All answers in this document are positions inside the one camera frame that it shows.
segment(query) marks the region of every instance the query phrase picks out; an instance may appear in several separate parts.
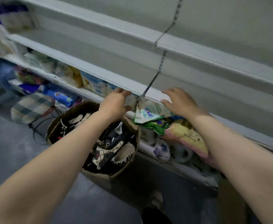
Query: green and white package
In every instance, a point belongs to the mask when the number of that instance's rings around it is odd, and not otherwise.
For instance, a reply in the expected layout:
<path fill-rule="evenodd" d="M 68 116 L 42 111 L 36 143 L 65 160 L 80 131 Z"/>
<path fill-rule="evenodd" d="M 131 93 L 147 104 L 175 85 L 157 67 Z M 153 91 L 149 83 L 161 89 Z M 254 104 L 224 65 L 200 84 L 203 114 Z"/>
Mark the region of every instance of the green and white package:
<path fill-rule="evenodd" d="M 142 124 L 148 121 L 163 119 L 174 116 L 175 114 L 162 104 L 154 101 L 143 99 L 136 106 L 134 122 Z"/>

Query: person's left arm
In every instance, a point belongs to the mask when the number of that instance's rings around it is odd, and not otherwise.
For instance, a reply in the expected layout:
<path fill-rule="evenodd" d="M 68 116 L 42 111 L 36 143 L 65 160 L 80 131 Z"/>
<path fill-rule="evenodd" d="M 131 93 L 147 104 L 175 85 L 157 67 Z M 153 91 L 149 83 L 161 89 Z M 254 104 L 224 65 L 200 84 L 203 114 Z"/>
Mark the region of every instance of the person's left arm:
<path fill-rule="evenodd" d="M 8 178 L 0 186 L 0 223 L 49 221 L 101 133 L 131 110 L 124 107 L 130 94 L 116 89 L 99 111 Z"/>

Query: person's right arm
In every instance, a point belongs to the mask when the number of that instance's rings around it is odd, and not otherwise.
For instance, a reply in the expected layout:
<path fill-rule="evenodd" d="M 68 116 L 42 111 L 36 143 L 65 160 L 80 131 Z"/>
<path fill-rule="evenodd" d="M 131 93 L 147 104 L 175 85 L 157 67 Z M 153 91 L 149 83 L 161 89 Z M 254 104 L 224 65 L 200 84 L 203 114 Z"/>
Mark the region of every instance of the person's right arm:
<path fill-rule="evenodd" d="M 198 108 L 180 88 L 165 90 L 175 114 L 186 118 L 202 136 L 218 166 L 263 224 L 273 224 L 273 154 L 225 127 Z"/>

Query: box of shoes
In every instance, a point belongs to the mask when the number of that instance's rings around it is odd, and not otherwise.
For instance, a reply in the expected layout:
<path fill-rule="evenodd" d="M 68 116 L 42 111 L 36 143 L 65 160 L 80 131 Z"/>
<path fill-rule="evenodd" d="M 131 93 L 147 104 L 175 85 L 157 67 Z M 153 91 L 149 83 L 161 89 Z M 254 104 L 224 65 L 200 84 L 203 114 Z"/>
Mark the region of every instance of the box of shoes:
<path fill-rule="evenodd" d="M 58 116 L 48 127 L 47 140 L 53 144 L 96 112 L 99 104 L 82 102 Z M 112 123 L 91 150 L 82 173 L 91 180 L 112 180 L 133 161 L 140 139 L 140 129 L 126 116 Z"/>

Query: checkered cushion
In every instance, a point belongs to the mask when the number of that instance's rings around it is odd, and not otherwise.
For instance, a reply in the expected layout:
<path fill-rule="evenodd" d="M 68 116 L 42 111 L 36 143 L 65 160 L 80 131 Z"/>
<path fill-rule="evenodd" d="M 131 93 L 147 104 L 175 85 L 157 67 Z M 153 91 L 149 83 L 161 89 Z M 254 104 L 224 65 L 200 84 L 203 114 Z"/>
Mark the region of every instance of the checkered cushion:
<path fill-rule="evenodd" d="M 50 110 L 54 104 L 54 101 L 49 96 L 41 93 L 33 93 L 12 107 L 10 111 L 11 118 L 17 123 L 29 124 Z"/>

